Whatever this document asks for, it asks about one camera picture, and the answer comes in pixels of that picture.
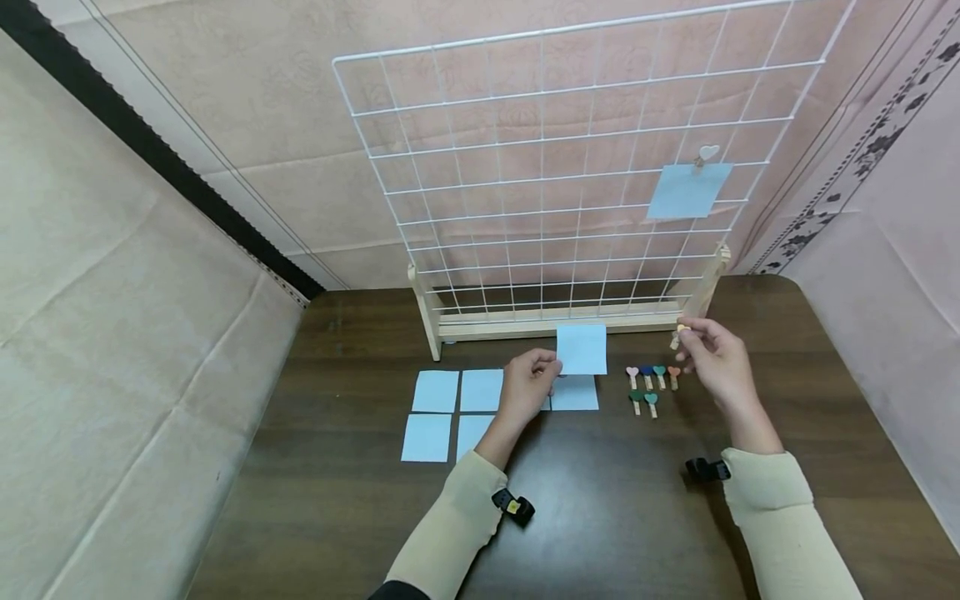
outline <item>wooden stand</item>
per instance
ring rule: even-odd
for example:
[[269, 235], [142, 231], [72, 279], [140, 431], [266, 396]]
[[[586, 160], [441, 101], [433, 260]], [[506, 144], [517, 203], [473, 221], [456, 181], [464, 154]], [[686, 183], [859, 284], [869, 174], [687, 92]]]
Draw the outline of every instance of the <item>wooden stand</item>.
[[681, 301], [638, 302], [629, 309], [623, 304], [573, 308], [530, 308], [493, 313], [443, 314], [444, 306], [437, 294], [427, 293], [420, 281], [417, 268], [410, 265], [407, 275], [417, 296], [417, 305], [423, 319], [430, 353], [440, 360], [444, 342], [471, 340], [506, 340], [539, 338], [554, 335], [557, 327], [602, 321], [608, 333], [637, 333], [641, 331], [672, 331], [681, 316], [703, 317], [707, 314], [717, 280], [730, 263], [726, 245], [717, 250], [701, 279], [677, 282], [667, 296], [686, 296]]

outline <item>patterned wall border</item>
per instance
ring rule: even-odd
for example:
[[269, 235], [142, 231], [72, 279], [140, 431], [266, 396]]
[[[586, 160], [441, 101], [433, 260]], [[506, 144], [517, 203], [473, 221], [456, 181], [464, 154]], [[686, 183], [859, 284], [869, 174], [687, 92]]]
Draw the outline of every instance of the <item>patterned wall border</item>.
[[870, 176], [960, 58], [958, 9], [840, 165], [747, 272], [779, 274], [829, 225]]

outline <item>black wrist sensor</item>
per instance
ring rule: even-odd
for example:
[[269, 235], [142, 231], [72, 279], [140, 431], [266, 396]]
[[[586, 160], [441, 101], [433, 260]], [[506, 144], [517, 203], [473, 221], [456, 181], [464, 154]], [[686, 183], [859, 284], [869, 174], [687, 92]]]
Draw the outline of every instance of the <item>black wrist sensor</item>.
[[503, 511], [520, 527], [526, 527], [527, 523], [530, 522], [530, 517], [537, 511], [529, 500], [523, 496], [514, 498], [514, 495], [506, 488], [491, 496], [491, 500], [493, 500], [493, 506]]
[[692, 458], [686, 461], [686, 472], [690, 478], [697, 483], [710, 483], [711, 481], [726, 481], [730, 479], [730, 469], [727, 463], [717, 461], [708, 463], [706, 458]]

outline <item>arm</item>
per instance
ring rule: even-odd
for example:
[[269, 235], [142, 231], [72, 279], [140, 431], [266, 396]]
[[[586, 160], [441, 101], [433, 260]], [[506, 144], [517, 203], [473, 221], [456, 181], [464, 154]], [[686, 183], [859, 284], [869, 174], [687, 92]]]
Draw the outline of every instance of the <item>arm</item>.
[[450, 472], [372, 600], [452, 600], [457, 595], [477, 552], [496, 533], [501, 513], [491, 496], [507, 487], [503, 469], [523, 429], [540, 413], [560, 368], [555, 352], [540, 349], [507, 365], [490, 427]]
[[861, 598], [792, 454], [760, 404], [743, 342], [709, 319], [680, 319], [680, 361], [696, 369], [726, 419], [733, 447], [724, 494], [750, 550], [764, 600]]

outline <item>sticky note on grid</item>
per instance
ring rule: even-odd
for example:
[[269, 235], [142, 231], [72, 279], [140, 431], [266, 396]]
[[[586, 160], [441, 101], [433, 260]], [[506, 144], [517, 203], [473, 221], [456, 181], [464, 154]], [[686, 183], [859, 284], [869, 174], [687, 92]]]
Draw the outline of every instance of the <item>sticky note on grid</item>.
[[493, 415], [461, 415], [457, 426], [457, 460], [473, 450], [483, 434], [487, 433]]
[[410, 415], [400, 460], [445, 463], [450, 450], [450, 415]]
[[452, 413], [459, 381], [459, 371], [421, 371], [414, 390], [414, 412]]
[[696, 169], [692, 164], [663, 167], [657, 189], [650, 199], [647, 219], [699, 219], [707, 217], [720, 195], [733, 165], [705, 164]]
[[602, 323], [557, 327], [557, 358], [564, 375], [607, 374], [607, 326]]
[[557, 377], [553, 382], [551, 404], [555, 411], [597, 411], [597, 386], [593, 375]]
[[464, 371], [464, 383], [460, 386], [460, 412], [495, 413], [500, 406], [502, 385], [502, 369]]

